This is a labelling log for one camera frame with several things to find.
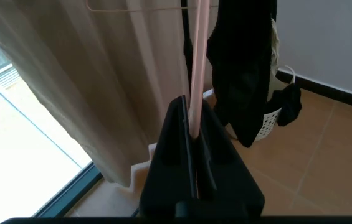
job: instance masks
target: wall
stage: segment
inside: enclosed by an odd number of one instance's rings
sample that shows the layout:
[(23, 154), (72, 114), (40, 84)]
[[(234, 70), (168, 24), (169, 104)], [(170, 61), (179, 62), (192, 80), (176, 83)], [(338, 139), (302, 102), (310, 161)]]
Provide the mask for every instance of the wall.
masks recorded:
[(278, 0), (280, 64), (352, 93), (352, 0)]

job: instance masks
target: floor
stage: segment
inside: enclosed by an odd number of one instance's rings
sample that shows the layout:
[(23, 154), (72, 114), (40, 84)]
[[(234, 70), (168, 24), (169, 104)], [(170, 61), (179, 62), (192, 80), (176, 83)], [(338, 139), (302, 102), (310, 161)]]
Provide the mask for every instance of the floor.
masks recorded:
[[(262, 189), (263, 215), (352, 215), (352, 106), (302, 91), (296, 121), (251, 148), (233, 141)], [(69, 216), (127, 216), (101, 182)]]

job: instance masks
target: black baseboard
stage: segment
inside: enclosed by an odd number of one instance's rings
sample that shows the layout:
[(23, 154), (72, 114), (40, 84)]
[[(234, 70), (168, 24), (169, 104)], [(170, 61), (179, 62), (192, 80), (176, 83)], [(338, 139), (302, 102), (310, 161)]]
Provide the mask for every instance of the black baseboard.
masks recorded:
[[(278, 71), (277, 78), (285, 83), (290, 83), (290, 81), (292, 80), (292, 75), (289, 73)], [(352, 106), (351, 93), (337, 90), (329, 86), (324, 86), (322, 84), (315, 83), (313, 81), (310, 81), (301, 77), (296, 77), (295, 83), (304, 90), (308, 90)]]

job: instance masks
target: curtain fold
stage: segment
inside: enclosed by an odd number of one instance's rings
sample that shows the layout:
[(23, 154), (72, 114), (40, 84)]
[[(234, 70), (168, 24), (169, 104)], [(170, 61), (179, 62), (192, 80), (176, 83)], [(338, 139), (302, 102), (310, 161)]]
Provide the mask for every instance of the curtain fold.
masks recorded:
[[(90, 5), (139, 9), (179, 1)], [(169, 102), (188, 95), (180, 10), (92, 13), (84, 0), (0, 1), (0, 47), (104, 177), (125, 186), (131, 165), (148, 160)]]

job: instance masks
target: hanging clothes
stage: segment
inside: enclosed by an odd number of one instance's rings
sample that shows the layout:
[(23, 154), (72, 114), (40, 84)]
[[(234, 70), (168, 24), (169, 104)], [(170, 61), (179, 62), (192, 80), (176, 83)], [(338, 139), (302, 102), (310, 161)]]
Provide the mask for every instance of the hanging clothes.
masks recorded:
[(271, 13), (276, 1), (220, 0), (207, 44), (214, 111), (250, 147), (262, 127), (270, 80)]

